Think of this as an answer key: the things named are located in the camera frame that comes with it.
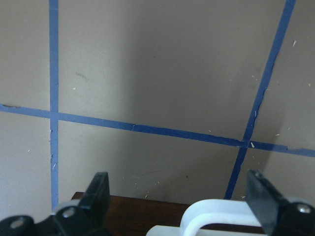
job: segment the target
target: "white plastic object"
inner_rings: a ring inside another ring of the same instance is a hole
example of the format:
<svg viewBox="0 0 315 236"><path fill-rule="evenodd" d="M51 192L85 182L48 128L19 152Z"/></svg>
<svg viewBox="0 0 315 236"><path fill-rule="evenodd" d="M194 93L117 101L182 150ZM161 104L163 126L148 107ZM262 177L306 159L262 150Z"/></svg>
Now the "white plastic object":
<svg viewBox="0 0 315 236"><path fill-rule="evenodd" d="M210 199L196 202L188 207L180 227L154 226L148 231L147 236L259 236L259 234L200 230L201 227L209 224L261 226L246 202Z"/></svg>

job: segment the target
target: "black plastic mount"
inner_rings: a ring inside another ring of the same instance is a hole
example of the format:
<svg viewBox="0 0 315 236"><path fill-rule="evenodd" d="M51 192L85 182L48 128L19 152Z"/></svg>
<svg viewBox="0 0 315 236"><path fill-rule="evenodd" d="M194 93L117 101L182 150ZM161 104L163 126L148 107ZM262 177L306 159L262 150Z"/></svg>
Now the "black plastic mount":
<svg viewBox="0 0 315 236"><path fill-rule="evenodd" d="M109 204L108 174L97 173L78 206L64 207L38 224L26 215L6 218L0 236L109 236L102 226Z"/></svg>
<svg viewBox="0 0 315 236"><path fill-rule="evenodd" d="M258 170L247 173L246 201L269 236L315 236L315 209L285 198Z"/></svg>

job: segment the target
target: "screw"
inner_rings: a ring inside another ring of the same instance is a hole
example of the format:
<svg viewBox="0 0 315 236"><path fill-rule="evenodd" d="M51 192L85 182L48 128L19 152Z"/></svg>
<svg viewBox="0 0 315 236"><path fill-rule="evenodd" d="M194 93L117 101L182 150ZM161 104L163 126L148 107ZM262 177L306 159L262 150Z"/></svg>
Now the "screw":
<svg viewBox="0 0 315 236"><path fill-rule="evenodd" d="M69 218L69 217L74 215L74 212L75 212L75 209L73 207L71 207L71 208L69 208L63 212L63 217Z"/></svg>
<svg viewBox="0 0 315 236"><path fill-rule="evenodd" d="M24 224L24 218L20 217L17 220L13 221L10 225L10 228L16 229Z"/></svg>
<svg viewBox="0 0 315 236"><path fill-rule="evenodd" d="M298 204L297 209L301 213L306 213L306 214L311 213L311 208L306 204Z"/></svg>
<svg viewBox="0 0 315 236"><path fill-rule="evenodd" d="M256 173L255 173L255 176L256 176L257 178L262 178L262 177L263 177L261 172L256 172Z"/></svg>

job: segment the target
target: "scuff mark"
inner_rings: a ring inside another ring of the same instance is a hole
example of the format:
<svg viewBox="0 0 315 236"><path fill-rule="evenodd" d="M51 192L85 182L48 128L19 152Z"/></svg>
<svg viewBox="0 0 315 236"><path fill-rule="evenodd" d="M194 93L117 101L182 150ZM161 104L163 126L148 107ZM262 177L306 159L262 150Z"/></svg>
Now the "scuff mark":
<svg viewBox="0 0 315 236"><path fill-rule="evenodd" d="M5 104L2 104L4 107L8 107L8 108L21 108L21 107L18 107L18 106L9 106L9 105L5 105Z"/></svg>
<svg viewBox="0 0 315 236"><path fill-rule="evenodd" d="M146 172L146 173L143 173L143 174L141 174L139 176L142 177L142 176L149 175L149 174L154 174L154 173L157 173L157 172L159 172L159 171Z"/></svg>
<svg viewBox="0 0 315 236"><path fill-rule="evenodd" d="M83 79L85 79L85 81L89 81L90 79L88 77L86 77L84 74L80 73L80 72L75 72L75 74Z"/></svg>

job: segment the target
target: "wall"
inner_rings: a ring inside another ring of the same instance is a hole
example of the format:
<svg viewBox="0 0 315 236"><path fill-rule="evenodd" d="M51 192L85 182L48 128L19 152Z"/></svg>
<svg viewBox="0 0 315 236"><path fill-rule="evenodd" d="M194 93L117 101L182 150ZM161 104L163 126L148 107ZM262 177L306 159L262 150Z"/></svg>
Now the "wall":
<svg viewBox="0 0 315 236"><path fill-rule="evenodd" d="M250 2L1 1L0 218L43 219L97 171L191 204L244 200L258 168L312 202L315 4Z"/></svg>

